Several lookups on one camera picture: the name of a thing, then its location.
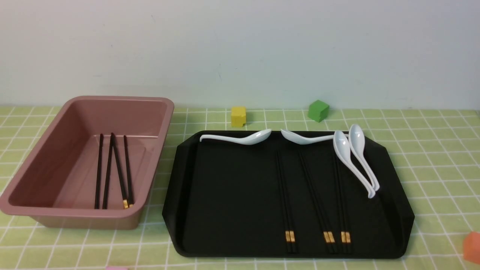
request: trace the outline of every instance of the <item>white spoon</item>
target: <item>white spoon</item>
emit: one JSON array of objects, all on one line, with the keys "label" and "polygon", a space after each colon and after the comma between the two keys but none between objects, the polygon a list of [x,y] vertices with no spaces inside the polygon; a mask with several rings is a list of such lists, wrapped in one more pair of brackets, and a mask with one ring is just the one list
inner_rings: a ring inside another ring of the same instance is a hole
[{"label": "white spoon", "polygon": [[335,131],[333,138],[333,148],[338,158],[342,161],[347,168],[349,168],[353,174],[360,180],[365,189],[368,191],[368,198],[371,199],[375,196],[375,190],[372,188],[368,180],[361,174],[361,172],[353,165],[353,162],[350,158],[350,144],[348,143],[347,137],[343,132],[337,130]]},{"label": "white spoon", "polygon": [[254,134],[247,136],[245,138],[233,138],[233,137],[227,137],[227,136],[205,134],[200,136],[200,141],[202,141],[203,139],[213,139],[213,140],[226,141],[226,142],[231,142],[231,143],[236,143],[241,145],[254,145],[254,144],[258,144],[260,142],[265,141],[270,136],[270,133],[272,133],[272,129],[269,128],[269,129],[261,130],[259,132],[255,132]]},{"label": "white spoon", "polygon": [[333,135],[326,135],[326,136],[320,136],[320,137],[315,137],[315,138],[307,138],[303,137],[301,135],[298,135],[295,132],[291,132],[289,130],[283,130],[280,129],[280,132],[282,133],[283,137],[291,142],[294,142],[299,145],[308,145],[308,144],[314,144],[318,142],[323,142],[327,140],[333,139]]},{"label": "white spoon", "polygon": [[363,169],[370,178],[373,189],[377,191],[380,188],[380,184],[378,183],[377,177],[373,173],[372,169],[368,165],[367,160],[363,156],[363,150],[365,149],[365,135],[363,134],[361,127],[357,124],[352,125],[348,134],[348,142],[350,143],[350,149],[352,150],[353,155],[359,160]]}]

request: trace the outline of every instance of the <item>chopsticks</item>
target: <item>chopsticks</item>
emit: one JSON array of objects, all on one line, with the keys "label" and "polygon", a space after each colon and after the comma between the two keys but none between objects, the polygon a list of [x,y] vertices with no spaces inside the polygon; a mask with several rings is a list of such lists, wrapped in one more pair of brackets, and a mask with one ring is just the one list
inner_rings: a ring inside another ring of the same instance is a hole
[{"label": "chopsticks", "polygon": [[123,136],[123,145],[125,146],[125,163],[127,167],[127,186],[128,186],[128,207],[133,206],[133,187],[132,187],[132,173],[130,172],[130,158],[128,157],[128,143],[127,136]]},{"label": "chopsticks", "polygon": [[127,191],[125,190],[125,181],[123,179],[123,172],[121,171],[121,164],[120,164],[120,156],[119,151],[117,149],[117,140],[115,138],[115,134],[111,134],[110,139],[113,141],[113,152],[115,153],[115,161],[117,162],[117,171],[119,172],[119,181],[120,181],[120,190],[121,190],[121,197],[123,199],[123,208],[128,208],[128,198],[127,198]]},{"label": "chopsticks", "polygon": [[112,146],[113,146],[113,140],[110,137],[110,145],[108,147],[108,159],[107,159],[107,176],[105,177],[105,188],[103,190],[102,209],[107,209],[107,206],[108,206],[108,191],[110,190],[110,171],[112,169]]},{"label": "chopsticks", "polygon": [[323,232],[324,235],[324,240],[327,245],[328,252],[332,253],[337,253],[337,248],[335,244],[335,238],[333,236],[331,225],[328,222],[327,214],[325,213],[325,210],[322,207],[322,201],[321,199],[317,198],[317,189],[315,188],[315,185],[313,184],[312,177],[310,175],[310,172],[308,170],[307,164],[305,162],[305,158],[303,157],[302,152],[299,150],[298,151],[298,156],[300,159],[300,163],[302,165],[303,169],[303,174],[305,175],[305,179],[307,180],[307,184],[309,187],[309,192],[310,192],[310,197],[312,198],[313,205],[315,207],[315,213],[317,216],[317,219],[320,224],[320,229]]},{"label": "chopsticks", "polygon": [[288,199],[287,186],[284,179],[284,172],[279,152],[275,152],[276,169],[278,178],[278,187],[280,190],[280,201],[282,203],[283,225],[285,228],[285,240],[287,243],[287,253],[296,253],[297,244],[295,243],[295,229],[293,227],[292,211]]},{"label": "chopsticks", "polygon": [[100,186],[102,184],[102,149],[103,134],[100,134],[100,146],[98,147],[98,165],[96,169],[95,209],[100,207]]},{"label": "chopsticks", "polygon": [[[100,145],[98,148],[98,167],[97,167],[97,176],[96,176],[96,190],[95,190],[95,209],[99,209],[100,207],[100,189],[101,189],[101,178],[102,178],[102,151],[103,151],[103,141],[104,136],[100,134]],[[108,160],[107,160],[107,171],[105,177],[105,187],[103,192],[103,205],[102,209],[108,208],[108,193],[110,190],[110,174],[111,174],[111,161],[112,161],[112,150],[115,155],[115,161],[117,165],[117,171],[119,175],[119,183],[120,183],[120,191],[123,200],[123,208],[127,209],[133,206],[134,199],[133,199],[133,186],[132,186],[132,173],[130,169],[130,158],[128,153],[128,144],[127,144],[127,136],[123,136],[123,142],[125,146],[125,162],[127,168],[127,188],[125,187],[125,180],[123,178],[123,172],[121,167],[120,161],[120,154],[117,147],[117,140],[115,134],[110,134],[110,144],[108,147]]]},{"label": "chopsticks", "polygon": [[350,238],[350,229],[348,228],[348,214],[347,206],[344,203],[345,194],[343,191],[342,178],[340,177],[340,168],[338,165],[338,158],[334,159],[334,169],[336,175],[336,193],[337,193],[337,211],[340,216],[340,239],[342,240],[343,253],[351,254],[351,238]]}]

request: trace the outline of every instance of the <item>black tray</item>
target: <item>black tray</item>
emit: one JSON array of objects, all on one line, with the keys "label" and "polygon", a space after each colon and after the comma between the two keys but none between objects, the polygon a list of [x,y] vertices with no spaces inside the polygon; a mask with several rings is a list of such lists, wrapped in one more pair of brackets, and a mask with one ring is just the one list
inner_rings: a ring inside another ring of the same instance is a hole
[{"label": "black tray", "polygon": [[[202,134],[245,137],[252,133],[202,131],[177,147],[162,214],[178,253],[282,258],[398,258],[405,253],[415,216],[383,146],[366,140],[365,158],[381,186],[368,199],[360,181],[336,157],[332,140],[301,146],[274,131],[252,146],[199,142]],[[333,134],[297,133],[305,137]],[[353,155],[352,160],[364,173]],[[295,235],[293,251],[285,234],[286,212]],[[343,218],[346,228],[341,227]],[[325,241],[325,228],[321,229],[325,222],[334,244]],[[349,244],[342,243],[341,231],[350,233]]]}]

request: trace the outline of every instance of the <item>spoon handle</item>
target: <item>spoon handle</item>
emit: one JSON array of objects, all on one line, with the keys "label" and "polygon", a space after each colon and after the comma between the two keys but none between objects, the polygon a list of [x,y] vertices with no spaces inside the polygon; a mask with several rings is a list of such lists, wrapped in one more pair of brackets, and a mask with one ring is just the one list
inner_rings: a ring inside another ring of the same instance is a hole
[{"label": "spoon handle", "polygon": [[213,140],[219,140],[219,141],[225,141],[225,142],[231,142],[231,143],[237,143],[237,144],[245,144],[245,141],[242,140],[242,138],[233,138],[233,137],[220,136],[220,135],[204,134],[200,136],[200,141],[202,141],[203,139],[213,139]]},{"label": "spoon handle", "polygon": [[372,183],[373,190],[377,191],[380,188],[380,184],[378,183],[377,177],[375,176],[372,169],[370,168],[370,165],[368,165],[367,160],[363,155],[357,157],[357,159],[360,161],[361,166],[363,167],[368,177],[370,178],[370,182]]},{"label": "spoon handle", "polygon": [[353,165],[353,163],[344,163],[350,171],[360,180],[360,182],[363,184],[365,189],[368,191],[368,198],[371,199],[375,196],[375,190],[373,187],[370,185],[370,182],[361,174],[361,172]]}]

